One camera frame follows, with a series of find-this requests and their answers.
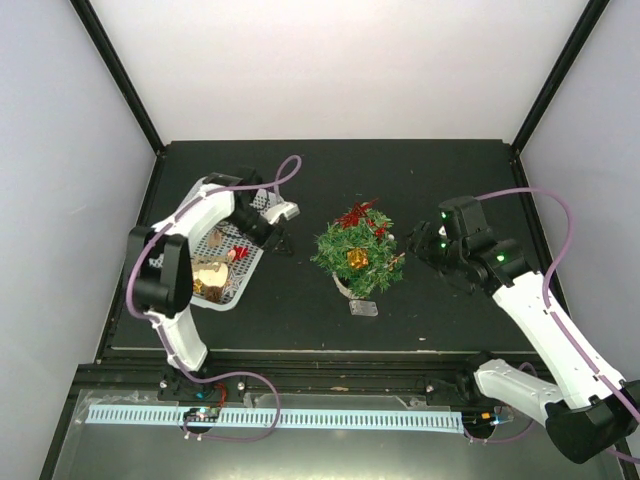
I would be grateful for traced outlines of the gold glitter ball sprig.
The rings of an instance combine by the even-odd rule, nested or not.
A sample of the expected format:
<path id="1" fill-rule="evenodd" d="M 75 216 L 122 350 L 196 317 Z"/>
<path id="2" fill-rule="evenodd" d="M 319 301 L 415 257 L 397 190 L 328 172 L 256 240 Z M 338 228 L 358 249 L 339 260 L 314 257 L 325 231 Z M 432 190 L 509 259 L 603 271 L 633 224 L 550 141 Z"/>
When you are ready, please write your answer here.
<path id="1" fill-rule="evenodd" d="M 388 262 L 377 266 L 375 269 L 370 271 L 370 274 L 377 273 L 380 271 L 393 271 L 396 267 L 401 265 L 405 261 L 405 253 L 402 252 L 398 255 L 393 256 Z"/>

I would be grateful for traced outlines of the white tree pot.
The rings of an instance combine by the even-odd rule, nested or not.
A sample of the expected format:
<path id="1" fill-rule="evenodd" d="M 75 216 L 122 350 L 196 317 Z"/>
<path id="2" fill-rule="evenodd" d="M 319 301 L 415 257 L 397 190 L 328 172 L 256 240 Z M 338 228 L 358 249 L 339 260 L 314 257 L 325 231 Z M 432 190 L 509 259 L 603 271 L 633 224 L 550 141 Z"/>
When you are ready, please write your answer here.
<path id="1" fill-rule="evenodd" d="M 348 287 L 347 282 L 341 279 L 335 272 L 332 273 L 332 279 L 336 285 L 338 291 L 349 301 L 357 300 L 358 297 L 353 293 L 353 291 Z"/>

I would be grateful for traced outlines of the gold gift box ornament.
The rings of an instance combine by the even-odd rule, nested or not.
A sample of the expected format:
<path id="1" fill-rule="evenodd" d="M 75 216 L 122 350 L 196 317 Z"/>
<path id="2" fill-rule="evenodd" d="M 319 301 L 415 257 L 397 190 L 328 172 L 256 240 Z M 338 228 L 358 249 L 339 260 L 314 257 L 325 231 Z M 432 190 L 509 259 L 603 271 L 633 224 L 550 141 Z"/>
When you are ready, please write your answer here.
<path id="1" fill-rule="evenodd" d="M 368 250 L 363 247 L 355 247 L 346 253 L 347 262 L 352 269 L 362 269 L 369 264 Z"/>

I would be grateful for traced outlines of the small green christmas tree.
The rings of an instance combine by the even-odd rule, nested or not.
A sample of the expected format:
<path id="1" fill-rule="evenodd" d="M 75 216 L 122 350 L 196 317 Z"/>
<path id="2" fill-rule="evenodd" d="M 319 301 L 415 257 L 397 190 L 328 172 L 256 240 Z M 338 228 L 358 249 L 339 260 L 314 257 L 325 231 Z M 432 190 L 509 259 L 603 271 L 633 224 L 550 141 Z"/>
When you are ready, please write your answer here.
<path id="1" fill-rule="evenodd" d="M 311 261 L 355 299 L 367 299 L 403 279 L 405 253 L 392 233 L 393 220 L 374 200 L 357 202 L 315 239 Z"/>

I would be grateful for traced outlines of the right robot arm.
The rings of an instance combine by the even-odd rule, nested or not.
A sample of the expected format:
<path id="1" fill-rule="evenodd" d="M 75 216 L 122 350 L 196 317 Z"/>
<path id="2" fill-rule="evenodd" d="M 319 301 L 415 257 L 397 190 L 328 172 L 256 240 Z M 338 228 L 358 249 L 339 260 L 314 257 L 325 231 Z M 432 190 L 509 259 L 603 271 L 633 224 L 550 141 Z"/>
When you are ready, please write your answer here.
<path id="1" fill-rule="evenodd" d="M 596 351 L 535 271 L 522 248 L 497 240 L 481 201 L 444 201 L 438 224 L 422 221 L 407 237 L 409 252 L 449 280 L 482 290 L 525 335 L 552 379 L 542 380 L 493 354 L 478 354 L 454 379 L 457 396 L 505 403 L 543 426 L 555 447 L 582 464 L 634 433 L 639 383 Z"/>

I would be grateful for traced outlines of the red star ornament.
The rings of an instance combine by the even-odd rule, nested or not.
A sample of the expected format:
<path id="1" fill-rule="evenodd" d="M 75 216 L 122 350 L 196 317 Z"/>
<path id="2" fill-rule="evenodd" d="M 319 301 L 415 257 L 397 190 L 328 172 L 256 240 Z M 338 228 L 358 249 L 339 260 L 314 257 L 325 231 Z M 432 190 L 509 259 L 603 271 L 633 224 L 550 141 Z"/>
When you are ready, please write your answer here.
<path id="1" fill-rule="evenodd" d="M 373 208 L 376 202 L 377 199 L 367 202 L 356 202 L 347 213 L 337 218 L 334 223 L 343 229 L 356 227 L 362 218 L 368 217 L 368 211 Z"/>

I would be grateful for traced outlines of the red berry sprig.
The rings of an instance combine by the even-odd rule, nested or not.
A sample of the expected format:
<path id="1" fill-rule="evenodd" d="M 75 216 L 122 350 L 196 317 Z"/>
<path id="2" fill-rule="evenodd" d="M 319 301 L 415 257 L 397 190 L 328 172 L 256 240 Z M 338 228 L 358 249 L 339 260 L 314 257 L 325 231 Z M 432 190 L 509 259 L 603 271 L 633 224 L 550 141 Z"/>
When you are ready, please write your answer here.
<path id="1" fill-rule="evenodd" d="M 365 220 L 367 231 L 378 243 L 389 240 L 389 226 L 390 220 L 386 217 L 367 218 Z"/>

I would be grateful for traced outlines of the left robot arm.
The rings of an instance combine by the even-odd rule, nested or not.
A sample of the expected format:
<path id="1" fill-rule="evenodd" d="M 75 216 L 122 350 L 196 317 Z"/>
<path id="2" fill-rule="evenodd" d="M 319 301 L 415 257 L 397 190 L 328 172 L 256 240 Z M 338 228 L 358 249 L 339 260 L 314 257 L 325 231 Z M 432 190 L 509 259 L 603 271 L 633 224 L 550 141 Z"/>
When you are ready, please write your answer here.
<path id="1" fill-rule="evenodd" d="M 241 250 L 260 256 L 292 251 L 285 222 L 299 206 L 282 198 L 287 176 L 266 183 L 252 169 L 212 173 L 196 182 L 168 217 L 137 226 L 128 237 L 123 289 L 128 313 L 158 335 L 168 364 L 182 371 L 179 386 L 193 399 L 214 388 L 204 368 L 208 348 L 192 314 L 193 297 L 219 302 L 233 285 Z"/>

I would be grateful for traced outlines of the clear battery box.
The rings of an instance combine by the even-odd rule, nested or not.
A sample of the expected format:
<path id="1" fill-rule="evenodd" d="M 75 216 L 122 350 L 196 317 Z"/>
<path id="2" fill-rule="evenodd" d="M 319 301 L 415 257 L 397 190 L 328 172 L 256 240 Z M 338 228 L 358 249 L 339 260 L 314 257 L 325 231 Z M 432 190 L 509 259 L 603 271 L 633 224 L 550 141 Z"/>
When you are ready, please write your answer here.
<path id="1" fill-rule="evenodd" d="M 353 316 L 376 317 L 378 315 L 377 304 L 374 301 L 353 299 L 349 301 L 349 309 Z"/>

